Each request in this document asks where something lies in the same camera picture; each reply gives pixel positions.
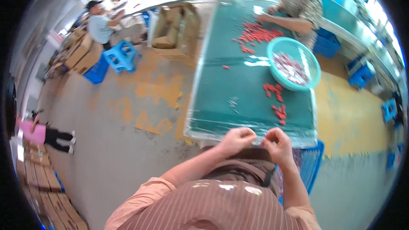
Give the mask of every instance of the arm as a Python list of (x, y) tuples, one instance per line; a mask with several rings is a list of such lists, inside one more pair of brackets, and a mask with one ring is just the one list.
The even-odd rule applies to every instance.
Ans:
[(176, 187), (188, 181), (198, 180), (215, 169), (218, 163), (251, 146), (256, 139), (256, 134), (250, 128), (231, 129), (218, 146), (173, 167), (161, 178)]
[(306, 34), (313, 28), (313, 23), (304, 18), (279, 17), (268, 14), (261, 14), (256, 18), (260, 23), (273, 22), (300, 34)]
[(266, 147), (273, 162), (278, 164), (283, 172), (283, 206), (284, 209), (294, 206), (310, 206), (310, 198), (292, 157), (291, 141), (280, 129), (268, 131), (262, 147)]
[(269, 6), (267, 13), (273, 15), (284, 8), (284, 0), (280, 0), (276, 5)]
[(33, 125), (31, 126), (31, 130), (30, 130), (31, 133), (33, 133), (34, 130), (36, 129), (36, 125), (37, 125), (37, 123), (38, 123), (38, 119), (39, 119), (39, 117), (38, 117), (38, 115), (36, 115), (36, 117), (34, 118)]
[(112, 20), (110, 20), (108, 23), (106, 23), (107, 27), (115, 27), (120, 23), (120, 20), (122, 16), (124, 15), (125, 10), (121, 10), (119, 13), (117, 13)]
[(175, 187), (179, 187), (188, 181), (200, 179), (225, 159), (226, 157), (217, 146), (173, 167), (165, 172), (161, 178), (169, 181)]

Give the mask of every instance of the factory floor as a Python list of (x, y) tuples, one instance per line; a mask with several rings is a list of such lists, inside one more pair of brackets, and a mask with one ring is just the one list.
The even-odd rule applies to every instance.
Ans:
[[(110, 69), (92, 85), (75, 73), (49, 80), (40, 96), (40, 121), (76, 131), (73, 156), (48, 147), (68, 197), (90, 230), (150, 177), (197, 155), (182, 135), (196, 63), (169, 61), (142, 46), (133, 74)], [(325, 153), (311, 202), (322, 229), (364, 230), (382, 206), (395, 178), (385, 169), (391, 135), (382, 101), (345, 80), (336, 59), (317, 56), (323, 69), (315, 88), (319, 139)]]

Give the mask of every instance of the sleeve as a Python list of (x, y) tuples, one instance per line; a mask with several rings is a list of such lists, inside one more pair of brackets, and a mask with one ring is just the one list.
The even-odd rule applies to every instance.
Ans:
[(299, 17), (312, 22), (313, 29), (317, 30), (321, 25), (322, 13), (321, 0), (308, 0), (304, 6), (304, 9), (299, 14)]
[(98, 28), (106, 28), (106, 24), (109, 22), (109, 19), (104, 15), (98, 16), (97, 20)]
[(297, 218), (304, 230), (321, 230), (311, 206), (294, 206), (285, 210), (285, 213)]
[(161, 178), (150, 178), (140, 186), (133, 196), (112, 213), (104, 229), (117, 230), (140, 209), (154, 204), (174, 190), (176, 190), (176, 187), (172, 183)]

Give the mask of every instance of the blue plastic crate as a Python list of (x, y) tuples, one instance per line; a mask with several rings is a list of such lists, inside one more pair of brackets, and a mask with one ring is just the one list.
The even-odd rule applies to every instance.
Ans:
[(315, 42), (313, 52), (321, 54), (327, 58), (333, 58), (335, 53), (341, 47), (337, 36), (323, 28), (317, 30), (317, 34), (317, 41)]
[(105, 74), (108, 71), (109, 64), (105, 60), (103, 54), (97, 63), (95, 63), (87, 72), (84, 73), (84, 77), (93, 84), (100, 84), (105, 78)]
[[(301, 151), (302, 163), (300, 167), (300, 176), (308, 194), (310, 194), (313, 189), (315, 179), (317, 178), (322, 156), (324, 155), (324, 148), (324, 143), (318, 141), (316, 147), (307, 148)], [(283, 197), (279, 197), (278, 200), (283, 204)]]

